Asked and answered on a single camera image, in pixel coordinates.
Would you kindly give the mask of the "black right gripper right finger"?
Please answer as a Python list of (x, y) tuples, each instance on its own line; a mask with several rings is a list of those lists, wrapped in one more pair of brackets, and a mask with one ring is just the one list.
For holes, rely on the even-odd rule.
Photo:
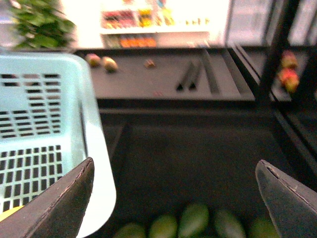
[(317, 236), (317, 193), (265, 160), (256, 165), (258, 188), (281, 238)]

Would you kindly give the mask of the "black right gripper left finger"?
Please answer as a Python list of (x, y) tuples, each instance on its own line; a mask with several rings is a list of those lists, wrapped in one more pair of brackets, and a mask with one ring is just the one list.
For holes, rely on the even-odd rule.
[(75, 238), (94, 182), (94, 160), (87, 158), (28, 204), (0, 223), (2, 238)]

